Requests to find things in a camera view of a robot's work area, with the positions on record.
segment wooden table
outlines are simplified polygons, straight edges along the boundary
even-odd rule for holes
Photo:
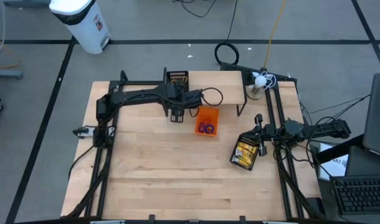
[[[286,119],[302,122],[294,83],[279,82]],[[125,91],[152,86],[125,86]],[[108,89],[108,82],[95,82],[85,114],[84,125],[97,125],[96,100]],[[276,107],[272,91],[273,105]],[[111,170],[103,211],[104,219],[146,220],[285,220],[283,199],[273,146],[266,142],[268,155],[258,157],[253,171],[229,162],[240,133],[252,129],[261,113],[269,122],[267,103],[249,100],[240,117],[235,106],[221,105],[217,137],[194,134],[195,118],[186,112],[184,122],[171,123],[161,105],[124,106],[120,110]],[[92,145],[79,141],[76,157]],[[305,149],[293,149],[299,159]],[[72,211],[89,188],[95,150],[73,169],[62,215]],[[295,162],[298,184],[306,197],[320,197],[315,171]],[[293,194],[288,188],[292,215],[297,215]],[[98,202],[95,194],[92,214]]]

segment concrete floor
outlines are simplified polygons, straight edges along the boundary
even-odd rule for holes
[[[380,40],[380,0],[358,2],[375,38]],[[234,0],[216,1],[210,13],[199,19],[171,0],[100,0],[98,3],[113,40],[225,39],[234,7]],[[211,0],[196,1],[188,7],[202,14],[210,3]],[[239,1],[230,38],[268,39],[280,5],[280,0]],[[6,29],[7,40],[71,38],[47,8],[7,7]],[[368,40],[352,2],[336,0],[288,1],[274,38]],[[78,143],[72,130],[82,125],[92,82],[117,79],[121,69],[130,80],[160,80],[163,67],[218,70],[215,46],[148,42],[109,45],[104,53],[90,55],[76,45],[16,222],[59,217],[67,173]],[[68,45],[11,44],[9,47],[21,59],[25,77],[0,79],[0,98],[5,105],[0,114],[0,223],[6,221]],[[240,52],[239,65],[252,68],[263,65],[265,44],[236,44],[236,47]],[[228,49],[222,48],[219,55],[222,61],[234,60]],[[11,62],[14,62],[12,56],[3,51],[0,65]],[[371,44],[275,44],[267,67],[273,73],[288,72],[298,79],[301,100],[309,111],[367,95],[373,75],[380,73],[380,63]],[[367,107],[368,100],[341,117],[348,122],[352,136],[364,131]],[[312,114],[311,118],[316,122],[341,110],[333,108]]]

